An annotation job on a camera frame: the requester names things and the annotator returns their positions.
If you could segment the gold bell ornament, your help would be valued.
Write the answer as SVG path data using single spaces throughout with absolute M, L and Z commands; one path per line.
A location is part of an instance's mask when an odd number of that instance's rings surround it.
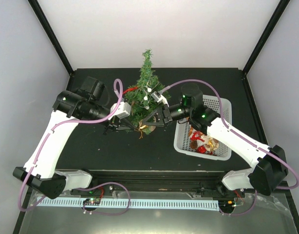
M 143 138 L 144 129 L 147 128 L 147 125 L 144 125 L 141 121 L 139 122 L 139 125 L 135 131 L 140 133 L 139 139 Z

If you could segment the small green christmas tree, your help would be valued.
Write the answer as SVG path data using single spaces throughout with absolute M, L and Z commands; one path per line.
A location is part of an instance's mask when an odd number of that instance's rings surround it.
M 143 65 L 140 68 L 140 77 L 134 85 L 128 87 L 137 86 L 138 89 L 124 95 L 125 101 L 131 106 L 131 114 L 128 120 L 136 127 L 138 127 L 140 121 L 157 108 L 151 97 L 152 92 L 158 92 L 165 87 L 160 82 L 158 76 L 154 74 L 154 70 L 152 70 L 151 49 L 143 52 L 142 56 Z M 143 130 L 143 134 L 149 135 L 154 130 L 154 126 L 149 126 Z

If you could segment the white plastic basket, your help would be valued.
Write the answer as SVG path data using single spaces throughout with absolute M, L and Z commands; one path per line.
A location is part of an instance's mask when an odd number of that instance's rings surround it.
M 203 100 L 205 106 L 220 113 L 219 101 L 216 96 L 203 95 Z M 228 124 L 232 124 L 231 102 L 228 99 L 221 98 L 221 103 L 223 108 L 224 119 Z M 212 154 L 210 152 L 205 152 L 205 154 L 201 154 L 197 152 L 197 150 L 191 149 L 190 147 L 191 140 L 189 137 L 190 127 L 191 125 L 188 122 L 176 124 L 175 137 L 174 137 L 174 149 L 177 152 L 188 156 L 194 156 L 194 157 L 205 158 L 210 160 L 226 161 L 230 159 L 232 154 L 231 149 L 221 142 L 219 142 L 218 149 L 213 151 Z

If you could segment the red ribbon bow ornament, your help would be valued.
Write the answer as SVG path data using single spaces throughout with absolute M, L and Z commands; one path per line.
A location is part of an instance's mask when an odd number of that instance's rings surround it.
M 135 91 L 135 90 L 137 90 L 137 89 L 138 89 L 137 86 L 128 88 L 127 90 L 125 90 L 125 91 L 123 92 L 123 95 L 125 95 L 126 93 L 129 93 L 129 92 Z

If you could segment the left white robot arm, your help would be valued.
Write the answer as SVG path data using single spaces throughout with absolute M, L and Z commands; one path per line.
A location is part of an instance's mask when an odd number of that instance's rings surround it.
M 105 85 L 87 77 L 76 91 L 62 91 L 53 104 L 50 121 L 37 148 L 22 167 L 16 167 L 13 176 L 45 197 L 55 199 L 64 191 L 82 189 L 92 195 L 98 182 L 84 170 L 62 172 L 56 165 L 67 140 L 79 124 L 101 124 L 106 131 L 133 130 L 128 121 L 131 106 L 123 99 L 123 84 L 120 79 L 113 83 L 118 97 L 110 108 L 99 105 Z

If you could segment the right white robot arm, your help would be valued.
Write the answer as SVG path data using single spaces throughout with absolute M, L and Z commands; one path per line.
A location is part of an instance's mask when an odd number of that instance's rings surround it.
M 193 129 L 223 143 L 250 166 L 249 169 L 230 171 L 216 182 L 218 195 L 227 196 L 236 189 L 255 189 L 262 195 L 271 195 L 288 175 L 284 149 L 254 141 L 228 124 L 223 111 L 217 112 L 204 104 L 204 95 L 198 85 L 183 85 L 180 102 L 172 106 L 162 91 L 155 91 L 151 96 L 160 106 L 142 120 L 142 125 L 163 127 L 186 118 Z

